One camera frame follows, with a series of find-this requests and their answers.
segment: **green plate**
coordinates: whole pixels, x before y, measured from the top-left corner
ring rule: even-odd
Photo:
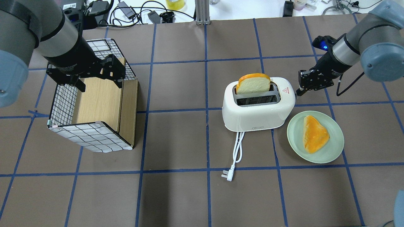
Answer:
[[[303,124],[308,115],[315,117],[330,134],[329,141],[317,152],[310,154],[303,146]],[[304,111],[296,114],[288,124],[288,141],[297,155],[313,163],[334,161],[344,148],[344,135],[339,125],[328,115],[317,111]]]

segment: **bread slice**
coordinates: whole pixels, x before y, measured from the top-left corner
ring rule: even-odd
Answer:
[[[262,73],[247,74],[238,80],[236,94],[269,91],[271,79]]]
[[[313,154],[321,149],[330,139],[327,129],[317,119],[308,115],[304,118],[303,144],[304,149]]]

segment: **white toaster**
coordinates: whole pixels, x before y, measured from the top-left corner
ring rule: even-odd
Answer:
[[[284,78],[271,77],[267,92],[236,94],[238,81],[225,90],[222,115],[227,129],[248,132],[277,128],[284,124],[295,106],[292,85]]]

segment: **yellow container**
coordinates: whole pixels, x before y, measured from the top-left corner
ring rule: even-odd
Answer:
[[[171,10],[180,10],[184,7],[184,0],[166,0],[167,8]]]

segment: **white cable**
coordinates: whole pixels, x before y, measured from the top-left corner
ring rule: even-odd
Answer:
[[[241,158],[243,157],[243,148],[242,148],[242,141],[244,138],[245,132],[237,132],[236,135],[236,142],[234,143],[234,148],[233,148],[233,164],[231,165],[230,169],[223,170],[222,177],[226,178],[228,181],[232,181],[233,179],[233,174],[234,174],[234,168],[236,167],[236,163],[239,163],[241,161]]]

